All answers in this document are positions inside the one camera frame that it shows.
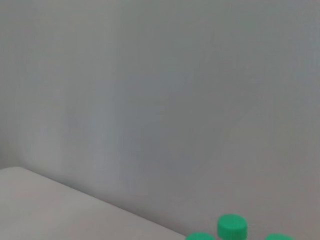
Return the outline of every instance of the white wall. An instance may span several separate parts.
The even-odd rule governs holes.
[[[0,155],[183,234],[320,235],[320,2],[1,0]]]

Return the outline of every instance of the bottle cap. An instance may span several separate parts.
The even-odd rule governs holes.
[[[294,240],[293,238],[282,234],[270,234],[265,240]]]
[[[195,232],[187,236],[185,240],[215,240],[215,238],[205,232]]]
[[[223,215],[218,220],[218,236],[223,240],[246,240],[248,236],[247,221],[238,215]]]

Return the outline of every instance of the bottle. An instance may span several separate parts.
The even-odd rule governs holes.
[[[293,238],[282,234],[270,234],[265,240],[294,240]]]
[[[205,232],[195,232],[188,235],[185,240],[215,240],[215,238]]]
[[[217,233],[221,240],[246,240],[248,237],[247,221],[238,215],[223,215],[218,220]]]

